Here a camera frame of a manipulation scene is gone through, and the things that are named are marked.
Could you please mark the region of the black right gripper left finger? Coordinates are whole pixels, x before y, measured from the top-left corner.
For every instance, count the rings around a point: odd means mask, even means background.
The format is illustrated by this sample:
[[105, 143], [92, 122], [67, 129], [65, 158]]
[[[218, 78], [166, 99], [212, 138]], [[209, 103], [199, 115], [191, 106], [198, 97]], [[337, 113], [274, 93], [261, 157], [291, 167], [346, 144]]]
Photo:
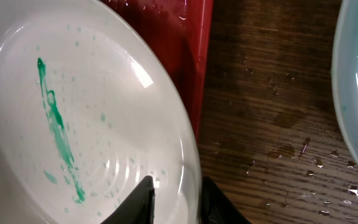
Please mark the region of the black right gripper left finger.
[[101, 224], [153, 224], [154, 208], [154, 182], [147, 175]]

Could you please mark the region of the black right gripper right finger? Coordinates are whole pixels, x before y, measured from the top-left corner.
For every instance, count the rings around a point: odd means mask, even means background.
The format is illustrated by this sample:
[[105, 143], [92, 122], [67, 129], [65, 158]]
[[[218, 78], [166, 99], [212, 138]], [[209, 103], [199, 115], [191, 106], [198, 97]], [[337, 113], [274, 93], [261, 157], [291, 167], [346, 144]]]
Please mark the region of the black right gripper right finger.
[[251, 224], [231, 203], [213, 180], [203, 177], [201, 198], [202, 224]]

